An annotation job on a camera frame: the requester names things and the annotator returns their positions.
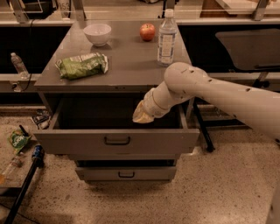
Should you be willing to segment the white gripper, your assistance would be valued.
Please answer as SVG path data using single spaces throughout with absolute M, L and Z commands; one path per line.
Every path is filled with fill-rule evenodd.
M 153 93 L 154 88 L 147 92 L 143 100 L 138 103 L 132 116 L 134 123 L 152 123 L 154 118 L 161 118 L 169 112 L 169 109 L 161 108 L 156 104 Z

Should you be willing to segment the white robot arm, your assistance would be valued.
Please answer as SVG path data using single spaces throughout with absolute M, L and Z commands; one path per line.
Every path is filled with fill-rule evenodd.
M 133 115 L 136 123 L 150 123 L 169 113 L 177 104 L 198 97 L 233 116 L 250 128 L 277 142 L 280 139 L 279 94 L 255 87 L 216 80 L 203 70 L 185 63 L 175 63 L 164 73 L 164 81 L 151 89 L 139 102 Z M 249 174 L 254 167 L 235 168 L 249 157 L 227 156 L 205 166 L 193 152 L 196 166 L 190 175 L 200 187 L 190 185 L 190 196 L 182 195 L 169 208 L 172 219 L 158 220 L 157 224 L 279 224 L 279 188 L 269 202 L 262 203 L 264 183 L 257 183 Z

